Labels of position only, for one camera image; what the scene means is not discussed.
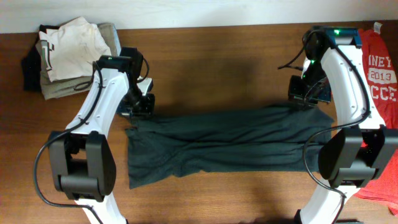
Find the dark green t-shirt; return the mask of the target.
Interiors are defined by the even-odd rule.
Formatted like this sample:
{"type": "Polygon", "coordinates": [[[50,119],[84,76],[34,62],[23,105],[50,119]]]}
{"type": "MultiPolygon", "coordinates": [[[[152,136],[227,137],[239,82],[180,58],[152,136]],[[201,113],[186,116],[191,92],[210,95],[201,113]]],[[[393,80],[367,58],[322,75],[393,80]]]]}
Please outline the dark green t-shirt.
{"type": "Polygon", "coordinates": [[[332,124],[290,104],[136,120],[126,130],[129,187],[202,171],[317,171],[332,124]]]}

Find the red printed t-shirt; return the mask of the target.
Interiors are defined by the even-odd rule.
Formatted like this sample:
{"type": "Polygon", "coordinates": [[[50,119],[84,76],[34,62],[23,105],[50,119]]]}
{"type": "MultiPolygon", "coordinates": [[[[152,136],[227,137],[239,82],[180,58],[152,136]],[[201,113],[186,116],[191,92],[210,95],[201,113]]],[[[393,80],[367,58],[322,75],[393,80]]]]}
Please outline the red printed t-shirt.
{"type": "MultiPolygon", "coordinates": [[[[389,129],[397,128],[397,77],[387,46],[381,37],[382,24],[360,30],[363,43],[363,67],[371,97],[389,129]]],[[[397,152],[389,160],[380,178],[370,181],[355,194],[357,198],[380,203],[397,216],[397,152]]]]}

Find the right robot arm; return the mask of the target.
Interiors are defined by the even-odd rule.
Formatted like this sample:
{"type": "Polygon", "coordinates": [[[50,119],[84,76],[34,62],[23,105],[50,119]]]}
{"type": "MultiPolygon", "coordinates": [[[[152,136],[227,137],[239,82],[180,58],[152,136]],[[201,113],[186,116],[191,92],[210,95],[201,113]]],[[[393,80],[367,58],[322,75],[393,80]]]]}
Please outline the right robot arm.
{"type": "Polygon", "coordinates": [[[302,43],[302,73],[290,79],[289,99],[305,107],[334,103],[338,124],[318,154],[317,187],[294,222],[338,223],[345,203],[382,175],[397,149],[397,131],[371,97],[356,28],[315,26],[302,43]]]}

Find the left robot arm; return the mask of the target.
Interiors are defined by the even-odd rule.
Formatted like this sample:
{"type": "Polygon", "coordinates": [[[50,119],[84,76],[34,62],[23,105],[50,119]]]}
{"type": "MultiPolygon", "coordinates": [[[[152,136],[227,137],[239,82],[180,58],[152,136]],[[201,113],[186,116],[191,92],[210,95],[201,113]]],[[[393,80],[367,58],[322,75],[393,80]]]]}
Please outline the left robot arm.
{"type": "Polygon", "coordinates": [[[49,159],[55,189],[82,208],[91,223],[127,223],[113,195],[116,163],[108,144],[113,118],[153,114],[153,81],[142,76],[148,62],[136,48],[93,62],[91,89],[73,121],[49,136],[49,159]]]}

